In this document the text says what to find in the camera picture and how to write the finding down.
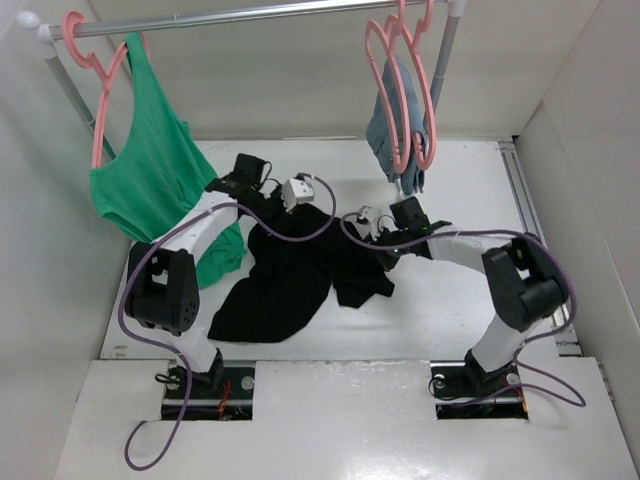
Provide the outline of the black t shirt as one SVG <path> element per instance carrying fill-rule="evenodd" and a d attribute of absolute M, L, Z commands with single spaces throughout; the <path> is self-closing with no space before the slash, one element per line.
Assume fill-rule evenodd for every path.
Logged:
<path fill-rule="evenodd" d="M 339 305 L 355 309 L 375 295 L 392 296 L 395 285 L 375 253 L 350 241 L 337 218 L 306 204 L 274 229 L 301 237 L 326 222 L 331 223 L 327 230 L 302 243 L 282 241 L 254 226 L 248 236 L 254 266 L 214 314 L 208 338 L 279 343 L 308 325 L 331 289 Z"/>

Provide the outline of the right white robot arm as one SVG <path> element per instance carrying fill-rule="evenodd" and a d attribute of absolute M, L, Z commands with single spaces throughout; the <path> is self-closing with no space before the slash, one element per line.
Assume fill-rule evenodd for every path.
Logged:
<path fill-rule="evenodd" d="M 390 206 L 394 227 L 369 206 L 356 221 L 369 227 L 365 241 L 382 266 L 390 270 L 403 255 L 462 266 L 482 274 L 488 285 L 494 317 L 481 339 L 467 352 L 462 381 L 473 393 L 494 387 L 521 347 L 545 318 L 575 292 L 555 257 L 533 234 L 507 230 L 463 230 L 449 221 L 430 221 L 415 197 Z"/>

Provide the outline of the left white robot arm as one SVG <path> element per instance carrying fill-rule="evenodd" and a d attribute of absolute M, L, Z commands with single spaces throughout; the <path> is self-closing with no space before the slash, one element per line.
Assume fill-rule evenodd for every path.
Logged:
<path fill-rule="evenodd" d="M 222 387 L 222 354 L 198 319 L 200 290 L 196 265 L 242 215 L 274 232 L 296 207 L 313 201 L 312 177 L 299 173 L 261 193 L 265 161 L 237 156 L 233 170 L 212 180 L 195 206 L 166 234 L 136 243 L 129 254 L 118 323 L 129 338 L 172 353 L 183 377 L 201 396 Z"/>

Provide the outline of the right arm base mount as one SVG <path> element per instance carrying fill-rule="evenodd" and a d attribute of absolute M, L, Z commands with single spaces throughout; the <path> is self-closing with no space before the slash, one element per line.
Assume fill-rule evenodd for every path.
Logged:
<path fill-rule="evenodd" d="M 507 385 L 520 382 L 513 365 L 484 380 L 473 380 L 463 361 L 430 363 L 430 394 L 434 397 L 437 420 L 518 419 L 527 420 L 522 390 L 517 388 L 484 399 Z"/>

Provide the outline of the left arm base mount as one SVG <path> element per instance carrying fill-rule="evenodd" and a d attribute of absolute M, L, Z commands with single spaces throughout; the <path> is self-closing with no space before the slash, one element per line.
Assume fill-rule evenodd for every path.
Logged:
<path fill-rule="evenodd" d="M 253 417 L 256 363 L 224 362 L 212 383 L 194 376 L 184 419 L 186 421 L 249 421 Z M 171 364 L 166 373 L 155 375 L 164 387 L 162 420 L 176 420 L 186 394 L 186 370 Z"/>

